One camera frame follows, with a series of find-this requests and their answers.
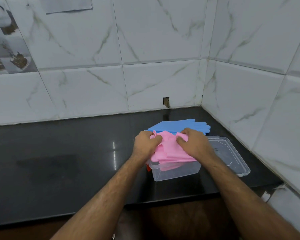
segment folded pink glove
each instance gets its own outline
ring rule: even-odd
[[[171,134],[168,131],[163,131],[160,133],[156,133],[153,131],[152,136],[150,138],[156,137],[156,135],[162,136],[161,143],[156,147],[154,154],[151,157],[152,162],[159,162],[159,164],[166,163],[180,163],[180,165],[161,168],[161,171],[167,171],[170,169],[178,168],[182,166],[185,162],[195,162],[196,159],[189,156],[182,147],[177,143],[176,138],[179,136],[183,140],[188,141],[188,136],[185,134],[181,134],[179,132],[176,135]]]

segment transparent plastic box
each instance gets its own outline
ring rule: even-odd
[[[207,138],[217,156],[239,177],[250,173],[248,165],[244,162],[228,138],[219,136],[207,136]],[[201,164],[198,161],[159,164],[158,162],[148,160],[147,164],[152,170],[153,179],[155,181],[195,174],[198,173],[201,168]]]

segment granite countertop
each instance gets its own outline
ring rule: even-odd
[[[194,118],[227,137],[251,173],[252,189],[282,180],[201,107],[0,126],[0,226],[71,215],[129,158],[133,139],[160,121]],[[128,195],[128,209],[220,197],[208,172],[155,182],[144,166]]]

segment white paper sheet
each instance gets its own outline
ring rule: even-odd
[[[91,0],[40,0],[42,8],[48,13],[92,9]]]

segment left hand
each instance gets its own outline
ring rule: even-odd
[[[141,131],[136,136],[132,156],[143,165],[155,153],[156,147],[161,143],[162,136],[157,135],[155,138],[150,139],[153,135],[151,131]]]

